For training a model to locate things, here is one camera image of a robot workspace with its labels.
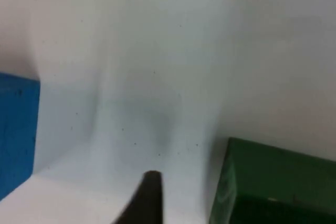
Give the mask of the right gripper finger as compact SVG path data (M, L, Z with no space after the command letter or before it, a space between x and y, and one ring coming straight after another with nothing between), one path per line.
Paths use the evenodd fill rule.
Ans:
M162 173L150 170L114 223L163 223Z

